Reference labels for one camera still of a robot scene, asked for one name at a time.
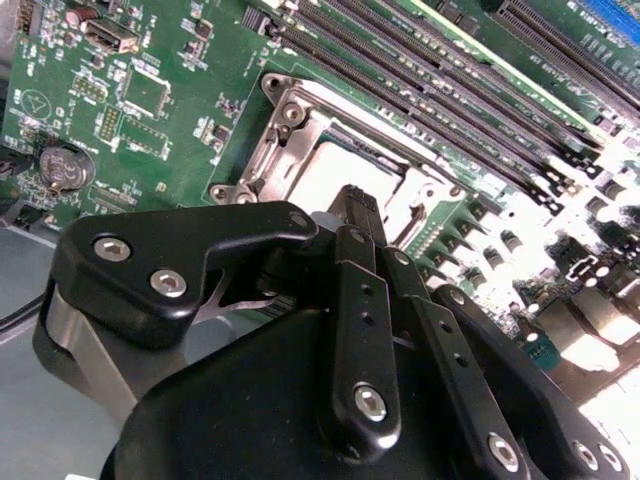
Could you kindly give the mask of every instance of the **mounting screw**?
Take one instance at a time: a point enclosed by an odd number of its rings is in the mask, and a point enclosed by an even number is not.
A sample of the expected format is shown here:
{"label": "mounting screw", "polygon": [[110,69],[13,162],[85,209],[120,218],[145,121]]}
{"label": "mounting screw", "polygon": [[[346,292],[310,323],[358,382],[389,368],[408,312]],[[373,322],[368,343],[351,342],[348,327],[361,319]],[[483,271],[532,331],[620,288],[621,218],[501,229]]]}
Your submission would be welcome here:
{"label": "mounting screw", "polygon": [[241,193],[238,195],[236,202],[239,204],[253,203],[253,197],[249,193]]}
{"label": "mounting screw", "polygon": [[613,451],[609,447],[607,447],[606,445],[603,445],[602,443],[598,444],[598,448],[602,452],[604,459],[611,464],[613,469],[616,472],[621,472],[622,462],[620,461],[618,456],[615,453],[613,453]]}
{"label": "mounting screw", "polygon": [[293,220],[294,223],[300,225],[301,227],[307,226],[307,220],[302,216],[300,212],[291,212],[290,215],[291,220]]}
{"label": "mounting screw", "polygon": [[464,305],[464,297],[460,295],[460,292],[457,290],[451,290],[451,298],[453,298],[457,304]]}
{"label": "mounting screw", "polygon": [[514,473],[520,468],[520,462],[518,461],[518,455],[516,455],[513,447],[497,433],[490,433],[489,438],[489,450],[493,456],[500,462],[505,470]]}
{"label": "mounting screw", "polygon": [[187,291],[187,282],[173,270],[158,270],[151,275],[151,288],[160,295],[178,298]]}
{"label": "mounting screw", "polygon": [[402,265],[409,265],[409,257],[407,257],[404,253],[396,252],[393,255],[394,257],[396,257],[396,260],[398,260]]}
{"label": "mounting screw", "polygon": [[578,454],[578,457],[580,457],[580,460],[587,464],[587,467],[589,467],[594,472],[598,470],[598,459],[591,450],[589,450],[585,445],[581,444],[577,440],[573,442],[573,448]]}
{"label": "mounting screw", "polygon": [[381,422],[387,416],[387,406],[380,394],[373,388],[358,387],[354,395],[358,410],[372,422]]}
{"label": "mounting screw", "polygon": [[297,103],[288,103],[282,108],[282,116],[292,125],[298,125],[304,120],[304,109]]}
{"label": "mounting screw", "polygon": [[362,234],[356,230],[355,228],[351,229],[351,236],[353,237],[353,239],[358,242],[358,243],[364,243],[364,237],[362,236]]}
{"label": "mounting screw", "polygon": [[93,244],[93,251],[110,262],[122,262],[131,256],[129,245],[114,237],[104,237]]}

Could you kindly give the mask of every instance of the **blue slot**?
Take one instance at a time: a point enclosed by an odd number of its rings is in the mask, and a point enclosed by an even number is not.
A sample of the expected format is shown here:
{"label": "blue slot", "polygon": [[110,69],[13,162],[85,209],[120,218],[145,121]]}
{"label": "blue slot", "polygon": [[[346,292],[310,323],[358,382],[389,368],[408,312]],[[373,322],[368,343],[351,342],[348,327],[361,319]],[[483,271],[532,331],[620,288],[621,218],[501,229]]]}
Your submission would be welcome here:
{"label": "blue slot", "polygon": [[615,0],[584,0],[584,5],[620,35],[640,45],[640,23]]}

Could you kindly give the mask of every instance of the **capacitor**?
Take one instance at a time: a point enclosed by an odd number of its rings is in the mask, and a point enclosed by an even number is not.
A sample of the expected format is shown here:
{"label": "capacitor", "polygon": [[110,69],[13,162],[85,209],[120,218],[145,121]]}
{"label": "capacitor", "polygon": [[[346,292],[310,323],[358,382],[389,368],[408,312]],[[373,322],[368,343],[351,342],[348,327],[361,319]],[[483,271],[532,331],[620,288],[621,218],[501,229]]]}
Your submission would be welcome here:
{"label": "capacitor", "polygon": [[603,193],[607,198],[620,205],[632,205],[634,202],[633,191],[623,187],[613,180],[605,185]]}
{"label": "capacitor", "polygon": [[610,222],[617,217],[617,208],[598,197],[593,197],[586,205],[593,217],[602,223]]}
{"label": "capacitor", "polygon": [[98,11],[93,7],[78,6],[67,10],[64,14],[64,19],[69,27],[79,29],[80,25],[87,20],[93,20],[98,18]]}
{"label": "capacitor", "polygon": [[524,250],[524,245],[513,232],[505,230],[500,234],[500,238],[511,255],[519,255]]}
{"label": "capacitor", "polygon": [[483,255],[494,272],[499,274],[505,273],[507,263],[504,261],[504,258],[502,258],[502,255],[500,255],[496,250],[493,248],[487,248],[483,252]]}
{"label": "capacitor", "polygon": [[483,295],[489,287],[487,278],[478,269],[469,270],[465,277],[467,277],[467,280],[469,280],[478,295]]}
{"label": "capacitor", "polygon": [[96,166],[91,157],[73,145],[46,147],[38,159],[40,178],[54,193],[80,190],[93,181]]}

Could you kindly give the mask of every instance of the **motherboard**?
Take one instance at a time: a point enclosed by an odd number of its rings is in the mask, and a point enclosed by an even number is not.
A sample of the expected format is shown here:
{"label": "motherboard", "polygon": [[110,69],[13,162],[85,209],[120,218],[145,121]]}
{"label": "motherboard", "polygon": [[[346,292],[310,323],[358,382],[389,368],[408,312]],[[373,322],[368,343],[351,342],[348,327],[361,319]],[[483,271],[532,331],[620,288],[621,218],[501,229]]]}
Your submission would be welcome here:
{"label": "motherboard", "polygon": [[355,184],[429,289],[462,287],[544,369],[615,369],[640,332],[638,11],[24,1],[0,225],[273,200],[313,214]]}

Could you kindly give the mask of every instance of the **black cable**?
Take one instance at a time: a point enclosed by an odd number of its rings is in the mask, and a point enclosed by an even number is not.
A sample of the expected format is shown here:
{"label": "black cable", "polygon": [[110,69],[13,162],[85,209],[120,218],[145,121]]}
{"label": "black cable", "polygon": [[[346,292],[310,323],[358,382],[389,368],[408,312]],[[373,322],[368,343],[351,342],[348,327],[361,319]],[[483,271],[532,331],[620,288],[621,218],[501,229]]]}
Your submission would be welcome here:
{"label": "black cable", "polygon": [[0,319],[0,334],[5,334],[15,328],[18,328],[20,325],[31,319],[38,313],[40,307],[42,307],[43,299],[44,294],[39,295],[15,312],[7,315],[3,319]]}

